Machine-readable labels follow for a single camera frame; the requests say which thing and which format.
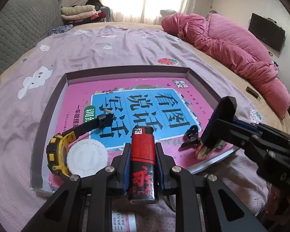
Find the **television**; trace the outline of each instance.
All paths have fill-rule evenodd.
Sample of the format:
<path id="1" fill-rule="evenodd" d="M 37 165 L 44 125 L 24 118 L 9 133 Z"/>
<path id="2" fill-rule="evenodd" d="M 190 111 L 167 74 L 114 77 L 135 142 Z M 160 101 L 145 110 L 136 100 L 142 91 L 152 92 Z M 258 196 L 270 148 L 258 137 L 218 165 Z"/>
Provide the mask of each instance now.
<path id="1" fill-rule="evenodd" d="M 268 46 L 280 52 L 285 41 L 285 31 L 274 22 L 252 13 L 248 30 Z"/>

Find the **lighter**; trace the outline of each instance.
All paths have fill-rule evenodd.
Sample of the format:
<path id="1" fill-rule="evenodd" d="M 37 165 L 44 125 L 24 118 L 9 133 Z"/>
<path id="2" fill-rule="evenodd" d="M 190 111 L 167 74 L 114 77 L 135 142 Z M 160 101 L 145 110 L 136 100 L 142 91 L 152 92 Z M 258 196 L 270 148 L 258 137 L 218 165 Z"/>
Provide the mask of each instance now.
<path id="1" fill-rule="evenodd" d="M 132 204 L 157 203 L 158 181 L 154 129 L 135 126 L 132 130 L 129 201 Z"/>

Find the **black bag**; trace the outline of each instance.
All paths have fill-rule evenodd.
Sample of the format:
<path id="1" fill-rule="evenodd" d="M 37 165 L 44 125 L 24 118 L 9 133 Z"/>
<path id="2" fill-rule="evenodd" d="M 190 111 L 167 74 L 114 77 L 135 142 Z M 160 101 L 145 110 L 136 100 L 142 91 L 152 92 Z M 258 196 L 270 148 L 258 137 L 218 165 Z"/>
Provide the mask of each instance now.
<path id="1" fill-rule="evenodd" d="M 96 11 L 100 10 L 101 7 L 104 7 L 99 0 L 88 0 L 86 5 L 94 5 Z"/>

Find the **white round lid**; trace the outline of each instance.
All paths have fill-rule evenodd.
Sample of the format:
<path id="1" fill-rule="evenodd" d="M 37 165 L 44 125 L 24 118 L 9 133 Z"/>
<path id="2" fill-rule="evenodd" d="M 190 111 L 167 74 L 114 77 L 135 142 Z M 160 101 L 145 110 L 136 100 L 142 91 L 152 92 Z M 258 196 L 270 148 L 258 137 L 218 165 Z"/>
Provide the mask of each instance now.
<path id="1" fill-rule="evenodd" d="M 70 148 L 67 165 L 72 174 L 81 178 L 94 175 L 108 166 L 107 150 L 95 139 L 82 139 Z"/>

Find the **gray quilted headboard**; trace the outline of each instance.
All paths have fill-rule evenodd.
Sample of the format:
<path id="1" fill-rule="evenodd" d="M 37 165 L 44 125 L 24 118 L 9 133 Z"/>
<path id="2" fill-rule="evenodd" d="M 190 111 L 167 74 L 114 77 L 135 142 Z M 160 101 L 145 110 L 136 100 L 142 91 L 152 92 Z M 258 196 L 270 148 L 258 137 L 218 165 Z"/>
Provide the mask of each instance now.
<path id="1" fill-rule="evenodd" d="M 9 0 L 0 12 L 0 74 L 63 25 L 62 0 Z"/>

